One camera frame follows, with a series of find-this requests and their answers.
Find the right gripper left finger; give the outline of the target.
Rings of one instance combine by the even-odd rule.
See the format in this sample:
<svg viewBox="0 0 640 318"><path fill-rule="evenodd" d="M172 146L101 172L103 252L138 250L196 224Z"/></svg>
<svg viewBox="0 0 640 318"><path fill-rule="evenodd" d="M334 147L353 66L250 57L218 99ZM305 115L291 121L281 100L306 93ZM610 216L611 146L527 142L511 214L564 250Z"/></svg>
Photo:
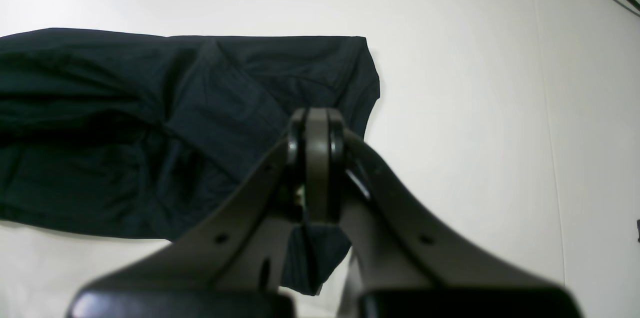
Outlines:
<svg viewBox="0 0 640 318"><path fill-rule="evenodd" d="M83 286L68 318L294 318L279 293L290 234L304 204L304 134L313 109L291 117L233 195L174 243Z"/></svg>

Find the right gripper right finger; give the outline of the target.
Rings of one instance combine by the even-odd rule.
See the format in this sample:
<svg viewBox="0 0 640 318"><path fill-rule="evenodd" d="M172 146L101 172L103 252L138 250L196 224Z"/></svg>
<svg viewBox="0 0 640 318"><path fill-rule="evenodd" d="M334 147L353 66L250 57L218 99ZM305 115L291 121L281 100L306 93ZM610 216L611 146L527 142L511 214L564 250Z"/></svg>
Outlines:
<svg viewBox="0 0 640 318"><path fill-rule="evenodd" d="M317 222L355 254L344 318L579 318L556 283L479 248L439 220L379 154L317 111Z"/></svg>

